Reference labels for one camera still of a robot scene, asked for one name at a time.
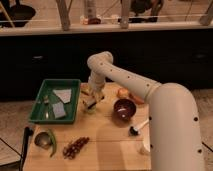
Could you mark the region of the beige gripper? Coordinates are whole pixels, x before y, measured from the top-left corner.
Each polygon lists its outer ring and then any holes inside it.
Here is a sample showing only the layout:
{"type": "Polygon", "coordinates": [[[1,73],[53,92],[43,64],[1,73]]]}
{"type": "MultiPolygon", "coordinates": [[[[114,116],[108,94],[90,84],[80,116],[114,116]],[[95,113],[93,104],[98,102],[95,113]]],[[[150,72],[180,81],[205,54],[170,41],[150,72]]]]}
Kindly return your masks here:
{"type": "Polygon", "coordinates": [[[84,101],[95,101],[99,103],[104,99],[104,93],[102,91],[96,92],[89,85],[87,85],[86,88],[89,90],[89,96],[84,101]]]}

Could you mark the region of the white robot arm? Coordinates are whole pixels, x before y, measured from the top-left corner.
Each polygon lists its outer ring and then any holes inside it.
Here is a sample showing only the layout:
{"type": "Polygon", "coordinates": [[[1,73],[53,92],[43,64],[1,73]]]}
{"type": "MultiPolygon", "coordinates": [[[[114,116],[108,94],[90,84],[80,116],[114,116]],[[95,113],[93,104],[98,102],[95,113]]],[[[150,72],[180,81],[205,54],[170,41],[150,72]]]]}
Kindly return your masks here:
{"type": "Polygon", "coordinates": [[[92,93],[110,79],[148,103],[152,171],[205,171],[198,107],[186,87],[119,68],[108,51],[90,56],[87,65],[92,93]]]}

